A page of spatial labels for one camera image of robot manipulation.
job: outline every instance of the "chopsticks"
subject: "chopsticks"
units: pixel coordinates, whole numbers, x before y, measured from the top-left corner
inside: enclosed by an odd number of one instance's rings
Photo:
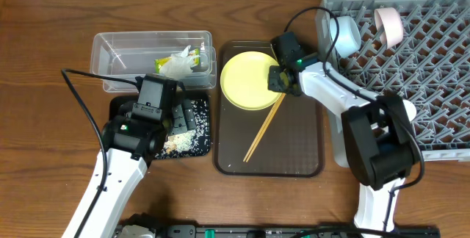
[[[274,115],[275,115],[276,112],[278,111],[279,106],[281,105],[282,100],[284,99],[285,96],[286,96],[286,94],[285,94],[285,93],[282,93],[281,97],[279,97],[279,99],[278,99],[278,100],[274,103],[274,105],[272,106],[271,111],[270,111],[270,113],[267,115],[266,119],[265,119],[264,122],[263,122],[263,125],[262,125],[261,128],[259,129],[258,134],[257,134],[256,137],[255,137],[255,140],[253,141],[253,143],[251,143],[250,149],[248,149],[248,152],[247,152],[247,154],[245,155],[245,158],[243,159],[243,162],[248,162],[248,160],[250,160],[251,155],[252,155],[253,152],[256,150],[256,146],[258,146],[259,141],[260,141],[261,138],[263,137],[263,135],[264,135],[264,133],[265,133],[267,127],[270,125],[272,118],[274,117]]]

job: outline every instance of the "gray dish rack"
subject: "gray dish rack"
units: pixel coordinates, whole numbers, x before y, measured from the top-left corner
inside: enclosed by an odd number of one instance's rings
[[[334,51],[329,62],[357,85],[397,93],[418,114],[413,131],[426,161],[470,161],[470,0],[322,0],[336,15],[351,16],[361,49],[346,59]],[[386,49],[374,10],[393,7],[405,27],[403,41]],[[330,47],[330,16],[316,16],[319,53]],[[330,113],[333,149],[344,148],[341,123]]]

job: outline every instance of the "yellow plate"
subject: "yellow plate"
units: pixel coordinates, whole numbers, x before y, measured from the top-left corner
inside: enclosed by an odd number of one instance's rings
[[[273,105],[281,96],[267,89],[271,65],[278,63],[269,55],[247,51],[232,57],[222,69],[220,86],[235,106],[257,110]]]

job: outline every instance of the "white cup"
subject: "white cup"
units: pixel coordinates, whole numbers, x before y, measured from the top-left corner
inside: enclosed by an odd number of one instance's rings
[[[350,16],[338,17],[339,36],[336,41],[336,51],[339,56],[346,58],[359,51],[361,48],[361,34],[358,26]],[[334,18],[330,19],[330,36],[333,42],[336,36],[336,22]]]

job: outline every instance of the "clear plastic container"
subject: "clear plastic container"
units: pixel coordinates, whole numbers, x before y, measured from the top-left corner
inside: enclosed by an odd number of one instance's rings
[[[210,89],[217,82],[217,61],[212,36],[207,31],[106,32],[93,41],[90,72],[134,81],[136,76],[155,73],[155,59],[182,52],[187,46],[200,49],[200,64],[190,74],[169,76],[188,90]],[[130,84],[103,80],[108,93],[136,92]]]

